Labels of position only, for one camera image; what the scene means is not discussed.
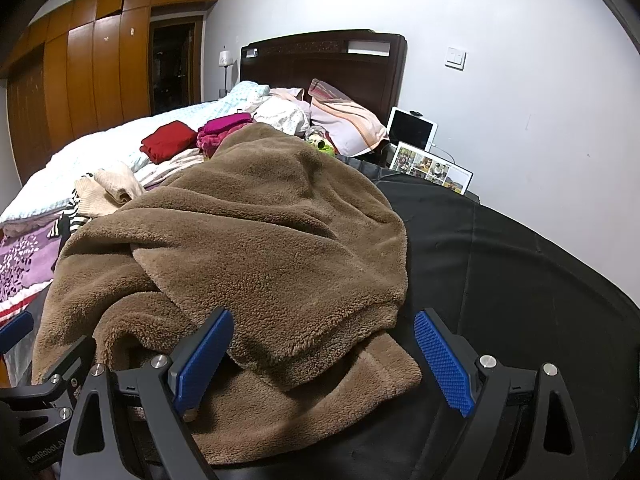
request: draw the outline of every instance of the green plush toy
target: green plush toy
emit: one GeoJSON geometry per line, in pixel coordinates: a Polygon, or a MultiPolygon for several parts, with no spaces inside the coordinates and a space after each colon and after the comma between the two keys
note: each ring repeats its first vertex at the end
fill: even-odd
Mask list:
{"type": "Polygon", "coordinates": [[[318,150],[329,156],[335,156],[335,150],[331,143],[318,134],[308,136],[306,142],[314,145],[318,150]]]}

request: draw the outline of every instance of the doorway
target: doorway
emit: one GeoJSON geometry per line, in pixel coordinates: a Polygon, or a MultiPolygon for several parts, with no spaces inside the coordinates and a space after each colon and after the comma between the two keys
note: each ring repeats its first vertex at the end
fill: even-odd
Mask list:
{"type": "Polygon", "coordinates": [[[149,102],[162,114],[201,102],[202,16],[149,25],[149,102]]]}

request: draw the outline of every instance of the lamp shade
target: lamp shade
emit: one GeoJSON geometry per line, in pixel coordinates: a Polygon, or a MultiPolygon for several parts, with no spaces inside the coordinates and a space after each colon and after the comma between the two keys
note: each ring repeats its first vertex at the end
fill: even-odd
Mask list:
{"type": "Polygon", "coordinates": [[[219,65],[220,66],[230,66],[233,65],[234,60],[231,59],[231,52],[229,52],[228,50],[223,50],[222,52],[220,52],[220,61],[219,61],[219,65]]]}

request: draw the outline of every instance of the door frame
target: door frame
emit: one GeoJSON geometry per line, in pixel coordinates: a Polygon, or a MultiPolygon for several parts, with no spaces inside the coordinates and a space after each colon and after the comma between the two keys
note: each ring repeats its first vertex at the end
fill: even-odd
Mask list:
{"type": "Polygon", "coordinates": [[[190,63],[189,70],[189,87],[191,90],[191,96],[193,96],[191,105],[197,105],[202,102],[202,93],[200,91],[200,60],[202,58],[202,29],[203,29],[204,16],[201,14],[193,16],[183,16],[180,18],[167,18],[166,20],[153,20],[149,22],[149,45],[148,45],[148,74],[149,74],[149,104],[151,106],[151,113],[154,113],[154,82],[153,82],[153,51],[154,51],[154,31],[156,28],[170,27],[171,25],[194,25],[193,30],[193,56],[190,63]]]}

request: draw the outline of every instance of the purple floral bed sheet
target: purple floral bed sheet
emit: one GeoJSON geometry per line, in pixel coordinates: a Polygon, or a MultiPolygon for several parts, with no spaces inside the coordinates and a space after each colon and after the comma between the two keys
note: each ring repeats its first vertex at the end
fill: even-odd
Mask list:
{"type": "Polygon", "coordinates": [[[0,244],[0,326],[17,316],[53,280],[60,238],[47,238],[53,222],[0,244]]]}

